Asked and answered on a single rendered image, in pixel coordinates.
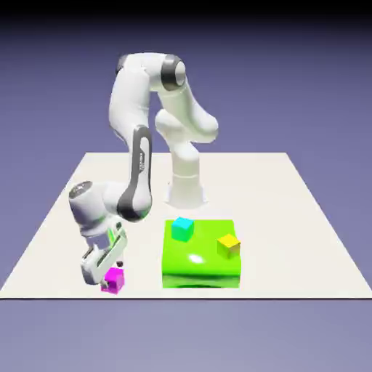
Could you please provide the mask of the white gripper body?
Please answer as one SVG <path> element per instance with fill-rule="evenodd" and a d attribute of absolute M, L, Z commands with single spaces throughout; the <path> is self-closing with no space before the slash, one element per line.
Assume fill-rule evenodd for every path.
<path fill-rule="evenodd" d="M 81 259 L 81 272 L 88 285 L 105 281 L 108 270 L 117 262 L 123 261 L 127 236 L 122 221 L 113 221 L 105 232 L 85 237 L 88 251 Z"/>

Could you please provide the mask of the small magenta cube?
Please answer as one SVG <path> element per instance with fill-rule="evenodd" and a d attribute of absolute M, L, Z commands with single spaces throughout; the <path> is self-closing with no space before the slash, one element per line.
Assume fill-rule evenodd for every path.
<path fill-rule="evenodd" d="M 101 285 L 101 291 L 118 294 L 124 286 L 124 270 L 120 267 L 111 267 L 105 274 L 106 286 Z"/>

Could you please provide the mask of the small cyan cube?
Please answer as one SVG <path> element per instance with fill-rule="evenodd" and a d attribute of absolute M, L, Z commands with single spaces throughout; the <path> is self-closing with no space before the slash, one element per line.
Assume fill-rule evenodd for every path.
<path fill-rule="evenodd" d="M 174 240 L 188 242 L 194 232 L 194 221 L 178 217 L 171 223 L 171 237 Z"/>

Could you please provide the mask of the small yellow cube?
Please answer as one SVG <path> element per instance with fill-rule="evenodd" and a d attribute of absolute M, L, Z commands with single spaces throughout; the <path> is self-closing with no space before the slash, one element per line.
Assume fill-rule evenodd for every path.
<path fill-rule="evenodd" d="M 240 241 L 231 234 L 217 239 L 217 253 L 225 259 L 232 259 L 240 255 Z"/>

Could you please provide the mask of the large green box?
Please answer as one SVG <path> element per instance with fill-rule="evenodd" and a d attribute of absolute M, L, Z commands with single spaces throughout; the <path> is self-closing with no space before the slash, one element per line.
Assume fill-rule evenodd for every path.
<path fill-rule="evenodd" d="M 161 260 L 164 288 L 237 288 L 240 286 L 241 258 L 225 259 L 217 253 L 217 239 L 236 237 L 231 219 L 192 219 L 194 232 L 188 242 L 171 237 L 172 219 L 164 226 Z"/>

